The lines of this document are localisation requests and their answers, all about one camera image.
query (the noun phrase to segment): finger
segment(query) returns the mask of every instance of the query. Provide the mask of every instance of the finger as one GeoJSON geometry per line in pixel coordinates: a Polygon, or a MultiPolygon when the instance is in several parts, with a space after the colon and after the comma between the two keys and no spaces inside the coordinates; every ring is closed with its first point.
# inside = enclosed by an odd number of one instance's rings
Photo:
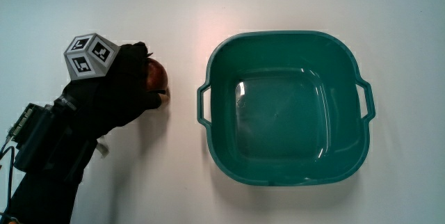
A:
{"type": "Polygon", "coordinates": [[[158,93],[151,93],[143,91],[138,99],[140,107],[148,109],[157,109],[162,104],[161,96],[158,93]]]}

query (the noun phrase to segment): wire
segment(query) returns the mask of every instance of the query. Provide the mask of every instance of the wire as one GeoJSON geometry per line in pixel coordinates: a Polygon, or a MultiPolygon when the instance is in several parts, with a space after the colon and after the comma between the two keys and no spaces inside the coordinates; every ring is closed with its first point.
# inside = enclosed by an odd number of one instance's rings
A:
{"type": "MultiPolygon", "coordinates": [[[[6,153],[8,153],[9,150],[11,151],[11,159],[10,159],[10,163],[9,163],[9,178],[8,178],[8,203],[6,204],[6,209],[8,209],[11,204],[11,194],[12,194],[12,190],[13,190],[13,168],[14,168],[14,159],[15,159],[14,146],[9,146],[8,148],[6,148],[6,150],[4,150],[6,144],[8,144],[9,140],[10,140],[10,138],[8,140],[6,140],[5,144],[3,145],[3,147],[1,148],[1,151],[0,151],[0,160],[3,159],[3,157],[5,156],[6,153]]],[[[5,216],[6,218],[9,218],[10,220],[17,221],[16,218],[14,218],[8,214],[0,212],[0,215],[5,216]]]]}

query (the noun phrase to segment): white cube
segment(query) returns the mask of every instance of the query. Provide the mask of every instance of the white cube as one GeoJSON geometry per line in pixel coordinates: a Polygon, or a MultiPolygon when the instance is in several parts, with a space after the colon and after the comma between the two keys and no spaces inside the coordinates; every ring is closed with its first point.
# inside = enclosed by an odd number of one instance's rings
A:
{"type": "Polygon", "coordinates": [[[75,37],[63,53],[71,80],[104,77],[119,49],[96,33],[75,37]]]}

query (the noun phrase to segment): apple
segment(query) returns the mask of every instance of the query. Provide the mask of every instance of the apple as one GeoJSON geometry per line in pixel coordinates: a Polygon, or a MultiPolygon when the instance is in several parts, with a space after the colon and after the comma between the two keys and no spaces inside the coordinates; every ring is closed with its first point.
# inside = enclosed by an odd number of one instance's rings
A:
{"type": "Polygon", "coordinates": [[[149,62],[145,64],[145,70],[148,77],[145,82],[147,91],[165,90],[168,85],[168,76],[165,68],[158,61],[148,58],[149,62]]]}

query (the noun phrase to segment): black sleeve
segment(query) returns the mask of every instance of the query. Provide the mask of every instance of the black sleeve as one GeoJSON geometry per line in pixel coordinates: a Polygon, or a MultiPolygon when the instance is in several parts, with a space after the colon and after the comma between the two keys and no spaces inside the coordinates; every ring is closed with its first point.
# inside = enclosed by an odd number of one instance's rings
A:
{"type": "MultiPolygon", "coordinates": [[[[20,223],[70,223],[77,184],[66,184],[43,174],[27,173],[6,213],[20,223]]],[[[0,224],[9,220],[2,218],[0,224]]]]}

